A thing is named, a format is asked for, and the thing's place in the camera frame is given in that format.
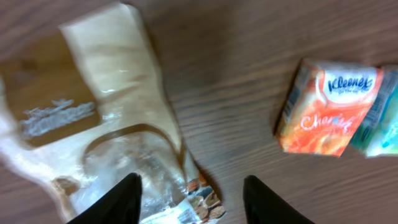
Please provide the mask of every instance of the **beige package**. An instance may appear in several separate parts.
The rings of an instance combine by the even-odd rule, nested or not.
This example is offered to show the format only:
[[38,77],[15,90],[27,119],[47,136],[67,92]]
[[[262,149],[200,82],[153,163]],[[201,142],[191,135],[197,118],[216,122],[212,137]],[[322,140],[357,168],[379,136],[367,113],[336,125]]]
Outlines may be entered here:
[[138,11],[114,3],[59,28],[0,63],[5,163],[66,222],[137,172],[141,223],[216,223],[225,210],[182,149]]

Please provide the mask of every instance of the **wood grain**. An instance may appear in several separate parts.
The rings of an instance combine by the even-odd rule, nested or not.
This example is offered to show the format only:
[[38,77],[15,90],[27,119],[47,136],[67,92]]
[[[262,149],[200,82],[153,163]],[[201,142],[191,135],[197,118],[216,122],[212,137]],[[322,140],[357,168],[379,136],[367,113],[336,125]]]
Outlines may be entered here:
[[[0,0],[0,54],[107,0]],[[245,223],[257,175],[315,223],[396,223],[398,158],[284,154],[272,136],[302,57],[398,63],[393,0],[140,0],[185,142],[222,191],[224,223]],[[0,223],[60,223],[38,186],[0,167]]]

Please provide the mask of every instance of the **brown label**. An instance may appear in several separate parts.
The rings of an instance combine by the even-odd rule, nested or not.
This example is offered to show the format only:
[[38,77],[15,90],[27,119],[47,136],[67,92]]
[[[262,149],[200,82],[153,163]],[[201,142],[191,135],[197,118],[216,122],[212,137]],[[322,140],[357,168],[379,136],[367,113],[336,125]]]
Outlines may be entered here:
[[99,124],[97,101],[59,32],[0,64],[8,107],[19,134],[43,146]]

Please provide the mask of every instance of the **food package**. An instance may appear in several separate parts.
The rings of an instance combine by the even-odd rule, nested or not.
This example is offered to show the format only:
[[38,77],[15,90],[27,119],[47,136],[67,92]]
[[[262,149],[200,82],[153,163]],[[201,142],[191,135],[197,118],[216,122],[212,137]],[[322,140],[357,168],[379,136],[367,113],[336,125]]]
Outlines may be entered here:
[[182,146],[136,9],[112,3],[0,63],[0,155],[64,221],[131,172],[140,223],[216,223],[225,209]]
[[398,66],[382,69],[377,98],[350,142],[368,157],[398,155]]
[[382,82],[382,70],[303,60],[279,122],[285,152],[340,156]]

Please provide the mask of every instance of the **orange tissue pack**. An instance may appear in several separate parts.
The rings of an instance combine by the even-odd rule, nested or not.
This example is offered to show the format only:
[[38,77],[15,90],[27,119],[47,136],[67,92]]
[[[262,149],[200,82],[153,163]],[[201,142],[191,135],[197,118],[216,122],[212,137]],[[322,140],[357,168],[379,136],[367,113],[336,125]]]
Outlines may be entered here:
[[277,128],[285,152],[341,156],[372,107],[382,70],[305,59]]

